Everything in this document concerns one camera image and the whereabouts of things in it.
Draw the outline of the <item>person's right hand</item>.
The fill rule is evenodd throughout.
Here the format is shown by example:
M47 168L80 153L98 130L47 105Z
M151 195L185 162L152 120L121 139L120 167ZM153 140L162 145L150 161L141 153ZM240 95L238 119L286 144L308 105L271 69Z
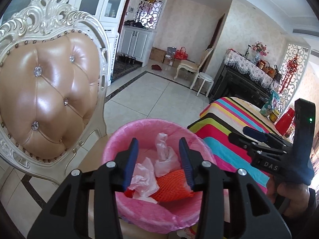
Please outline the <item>person's right hand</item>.
M272 203L275 203L275 198L278 195L289 199L290 203L283 212L283 215L289 218L302 215L307 210L310 199L309 187L307 185L291 182L282 182L276 185L273 176L267 182L266 195Z

